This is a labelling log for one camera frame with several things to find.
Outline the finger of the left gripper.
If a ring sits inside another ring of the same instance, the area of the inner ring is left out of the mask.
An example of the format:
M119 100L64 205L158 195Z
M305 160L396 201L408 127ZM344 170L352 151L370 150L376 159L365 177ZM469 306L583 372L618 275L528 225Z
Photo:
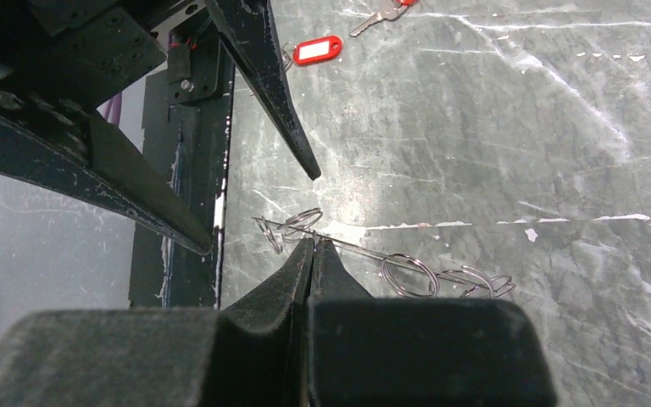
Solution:
M245 82L311 180L321 170L295 110L269 1L208 0L206 9Z

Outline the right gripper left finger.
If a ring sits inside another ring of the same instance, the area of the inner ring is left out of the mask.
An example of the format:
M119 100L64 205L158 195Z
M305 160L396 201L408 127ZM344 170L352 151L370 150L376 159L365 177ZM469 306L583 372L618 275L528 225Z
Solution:
M314 241L223 310L49 310L0 342L0 406L305 406Z

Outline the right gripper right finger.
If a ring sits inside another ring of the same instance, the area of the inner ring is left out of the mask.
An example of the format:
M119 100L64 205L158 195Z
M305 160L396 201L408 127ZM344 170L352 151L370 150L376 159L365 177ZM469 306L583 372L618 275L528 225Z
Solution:
M534 326L499 299L376 298L336 248L314 251L308 299L313 406L554 406Z

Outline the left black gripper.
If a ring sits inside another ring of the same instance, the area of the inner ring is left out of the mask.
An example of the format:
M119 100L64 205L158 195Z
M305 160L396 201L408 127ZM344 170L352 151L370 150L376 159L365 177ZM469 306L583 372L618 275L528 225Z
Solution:
M220 89L202 1L0 1L0 175L123 215L194 253L209 231L98 108L165 65L167 101Z

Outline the key with red tag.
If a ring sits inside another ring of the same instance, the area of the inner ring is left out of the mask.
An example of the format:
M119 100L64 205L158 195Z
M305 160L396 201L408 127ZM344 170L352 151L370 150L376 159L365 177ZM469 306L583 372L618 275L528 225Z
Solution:
M398 20L404 13L406 13L413 5L417 4L418 0L386 0L382 3L380 9L373 13L368 19L356 26L349 35L351 37L359 36L363 31L366 31L372 25L381 23L382 21L395 21Z

